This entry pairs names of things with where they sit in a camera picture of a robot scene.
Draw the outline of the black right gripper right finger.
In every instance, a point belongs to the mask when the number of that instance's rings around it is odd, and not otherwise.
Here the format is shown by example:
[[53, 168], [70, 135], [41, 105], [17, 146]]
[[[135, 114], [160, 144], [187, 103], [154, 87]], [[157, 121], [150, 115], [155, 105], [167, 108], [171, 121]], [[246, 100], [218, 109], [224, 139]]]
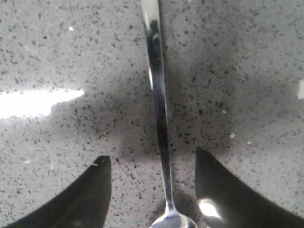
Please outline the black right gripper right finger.
[[207, 228], [302, 228], [292, 214], [248, 187], [208, 151], [196, 149], [196, 197]]

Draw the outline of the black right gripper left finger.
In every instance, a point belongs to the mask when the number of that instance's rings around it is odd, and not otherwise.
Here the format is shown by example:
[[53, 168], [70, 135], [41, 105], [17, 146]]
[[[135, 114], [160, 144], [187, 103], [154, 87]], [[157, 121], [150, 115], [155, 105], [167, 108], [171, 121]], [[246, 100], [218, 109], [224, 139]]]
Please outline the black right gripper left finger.
[[111, 161], [99, 156], [64, 191], [10, 228], [102, 228], [111, 199]]

